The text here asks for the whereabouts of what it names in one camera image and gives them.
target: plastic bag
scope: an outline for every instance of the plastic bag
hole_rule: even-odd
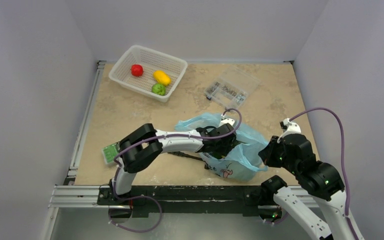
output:
[[[222,115],[220,113],[206,112],[189,120],[179,121],[174,129],[184,132],[199,127],[218,127],[221,120]],[[267,171],[267,166],[259,168],[263,161],[258,153],[268,144],[263,135],[252,127],[241,123],[236,131],[236,140],[242,143],[235,146],[224,158],[217,159],[208,153],[199,153],[209,170],[220,177],[241,181],[249,181],[257,172]]]

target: table top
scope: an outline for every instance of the table top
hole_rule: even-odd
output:
[[[234,65],[261,80],[260,86],[239,108],[243,122],[259,131],[267,140],[272,135],[279,136],[282,134],[279,122],[305,109],[292,65]],[[113,64],[107,63],[85,136],[75,185],[107,184],[117,167],[105,165],[102,148],[120,141],[145,123],[152,123],[156,129],[173,131],[179,120],[188,120],[205,112],[222,113],[224,107],[208,100],[204,89],[230,66],[231,64],[189,64],[168,102],[159,102],[110,80],[108,74]],[[299,117],[296,122],[302,133],[313,143],[314,153],[318,157],[307,116]],[[273,175],[279,175],[289,185],[298,184],[294,176],[284,169],[269,167],[268,171],[258,172],[252,180],[242,182],[215,175],[204,169],[202,161],[165,153],[139,172],[133,184],[260,185]]]

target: white backdrop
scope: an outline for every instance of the white backdrop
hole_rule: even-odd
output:
[[[352,212],[365,239],[384,239],[384,0],[329,0],[294,69],[306,108],[342,119]],[[309,119],[321,160],[339,168],[335,119]]]
[[[327,0],[66,0],[90,49],[139,44],[188,61],[294,60]]]
[[[95,60],[64,0],[0,0],[0,240],[37,240]]]

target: gray floor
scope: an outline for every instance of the gray floor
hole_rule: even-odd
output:
[[[124,223],[135,229],[149,228],[157,220],[133,218]],[[132,233],[108,224],[106,209],[60,209],[53,240],[308,240],[310,237],[292,218],[276,226],[263,224],[259,217],[240,214],[165,214],[151,232]]]

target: white plastic basket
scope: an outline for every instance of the white plastic basket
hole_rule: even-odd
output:
[[[143,67],[142,76],[132,75],[130,68],[133,64]],[[185,60],[143,46],[133,45],[112,67],[109,78],[124,88],[165,103],[176,89],[187,67],[188,63]],[[152,86],[157,83],[153,77],[153,73],[157,70],[164,71],[171,79],[170,85],[165,88],[164,96],[151,91]]]

